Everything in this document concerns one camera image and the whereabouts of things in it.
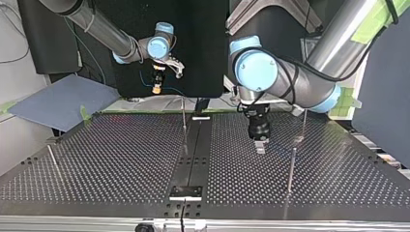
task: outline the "metal rod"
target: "metal rod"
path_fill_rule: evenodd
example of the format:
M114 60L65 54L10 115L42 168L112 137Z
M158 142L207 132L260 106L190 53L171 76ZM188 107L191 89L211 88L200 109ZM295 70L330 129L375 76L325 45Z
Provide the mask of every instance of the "metal rod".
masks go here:
M304 130L303 130L303 133L305 133L305 126L307 125L307 117L308 117L308 110L305 109L305 115L304 115Z
M184 132L187 132L187 118L185 116L185 97L181 98L182 117L184 122Z
M287 183L287 192L288 193L292 192L293 171L295 169L296 152L297 152L297 149L293 148L292 149L292 157L290 159L289 181Z
M52 148L51 148L51 145L50 145L50 144L47 144L47 149L48 149L48 152L49 152L50 155L51 155L51 159L52 159L53 164L54 164L54 165L58 165L57 159L55 159L55 157L54 157L54 152L52 151Z

